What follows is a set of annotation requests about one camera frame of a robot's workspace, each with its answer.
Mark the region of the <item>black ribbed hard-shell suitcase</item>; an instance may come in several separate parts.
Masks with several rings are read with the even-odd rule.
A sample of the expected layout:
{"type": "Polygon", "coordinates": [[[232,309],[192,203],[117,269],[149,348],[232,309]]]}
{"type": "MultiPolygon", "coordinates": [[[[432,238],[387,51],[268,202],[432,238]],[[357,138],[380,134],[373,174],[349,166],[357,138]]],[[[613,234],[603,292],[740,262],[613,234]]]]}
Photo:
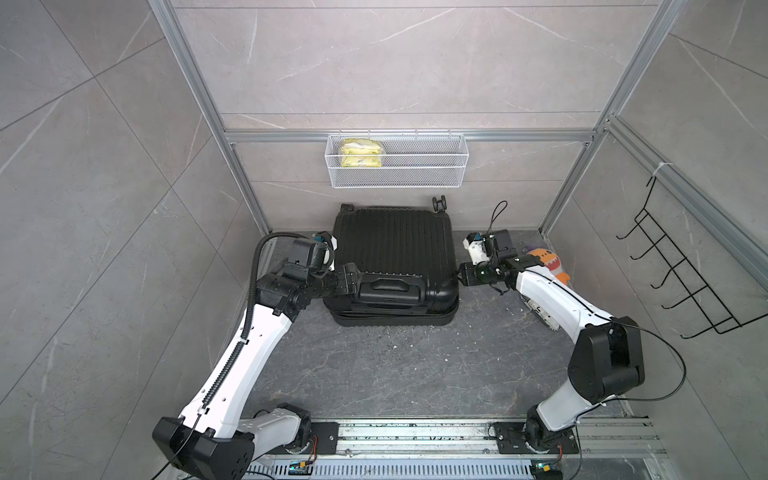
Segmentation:
{"type": "Polygon", "coordinates": [[[324,300],[344,327],[444,326],[460,304],[446,198],[430,210],[343,204],[333,235],[336,261],[360,271],[354,293],[324,300]]]}

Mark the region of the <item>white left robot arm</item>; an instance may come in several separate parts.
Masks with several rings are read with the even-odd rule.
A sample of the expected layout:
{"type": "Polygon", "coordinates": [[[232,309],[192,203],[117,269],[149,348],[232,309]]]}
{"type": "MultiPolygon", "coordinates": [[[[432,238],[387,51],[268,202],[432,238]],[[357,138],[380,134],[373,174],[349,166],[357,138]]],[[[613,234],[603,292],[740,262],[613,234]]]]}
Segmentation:
{"type": "Polygon", "coordinates": [[[257,244],[238,330],[200,391],[177,417],[161,418],[152,438],[166,464],[198,479],[240,479],[257,458],[275,449],[301,453],[315,444],[308,411],[281,404],[262,415],[242,413],[269,357],[299,313],[313,300],[353,293],[354,264],[335,267],[336,239],[288,232],[289,255],[260,273],[261,255],[279,233],[257,244]]]}

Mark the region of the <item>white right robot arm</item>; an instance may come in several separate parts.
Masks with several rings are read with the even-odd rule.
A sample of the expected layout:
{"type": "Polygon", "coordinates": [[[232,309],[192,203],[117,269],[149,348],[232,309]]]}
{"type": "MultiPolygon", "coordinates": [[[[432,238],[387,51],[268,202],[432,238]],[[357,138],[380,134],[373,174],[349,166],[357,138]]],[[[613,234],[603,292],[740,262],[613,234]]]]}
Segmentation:
{"type": "Polygon", "coordinates": [[[517,292],[545,325],[573,341],[567,379],[527,413],[523,435],[531,451],[543,454],[562,445],[581,416],[644,383],[637,323],[575,293],[552,270],[553,254],[518,253],[506,230],[474,232],[462,244],[470,256],[457,272],[463,285],[517,292]]]}

